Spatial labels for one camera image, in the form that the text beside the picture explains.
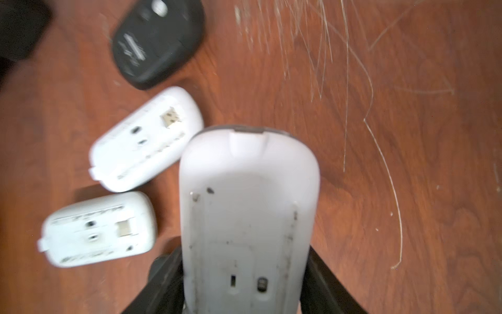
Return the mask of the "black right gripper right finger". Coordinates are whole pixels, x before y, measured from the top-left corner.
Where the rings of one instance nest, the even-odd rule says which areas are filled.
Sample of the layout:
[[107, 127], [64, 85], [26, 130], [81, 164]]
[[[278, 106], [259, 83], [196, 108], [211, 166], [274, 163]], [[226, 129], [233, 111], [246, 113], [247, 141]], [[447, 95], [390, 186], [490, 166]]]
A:
[[300, 308], [302, 313], [367, 314], [345, 289], [313, 247], [303, 278]]

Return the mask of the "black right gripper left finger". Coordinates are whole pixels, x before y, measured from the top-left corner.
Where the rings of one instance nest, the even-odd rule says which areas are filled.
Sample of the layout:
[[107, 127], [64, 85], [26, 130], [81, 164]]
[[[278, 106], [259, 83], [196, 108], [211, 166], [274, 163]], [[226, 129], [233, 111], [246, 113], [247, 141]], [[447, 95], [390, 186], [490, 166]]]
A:
[[124, 313], [182, 313], [184, 285], [182, 249], [156, 258], [150, 266], [145, 287]]

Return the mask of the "black mouse upside down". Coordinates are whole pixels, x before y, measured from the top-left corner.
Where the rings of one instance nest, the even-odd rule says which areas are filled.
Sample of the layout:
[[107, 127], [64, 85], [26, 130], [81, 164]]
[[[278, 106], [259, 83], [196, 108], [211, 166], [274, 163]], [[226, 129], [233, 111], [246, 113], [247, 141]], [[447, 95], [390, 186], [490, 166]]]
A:
[[112, 37], [112, 56], [130, 85], [148, 90], [181, 68], [204, 34], [199, 0], [136, 1]]

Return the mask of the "black plastic tool case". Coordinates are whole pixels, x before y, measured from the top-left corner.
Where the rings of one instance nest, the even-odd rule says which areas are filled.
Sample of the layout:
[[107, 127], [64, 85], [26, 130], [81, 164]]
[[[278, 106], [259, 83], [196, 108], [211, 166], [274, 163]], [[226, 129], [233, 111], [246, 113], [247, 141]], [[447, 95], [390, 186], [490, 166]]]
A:
[[30, 57], [51, 19], [46, 1], [1, 2], [1, 82], [15, 64]]

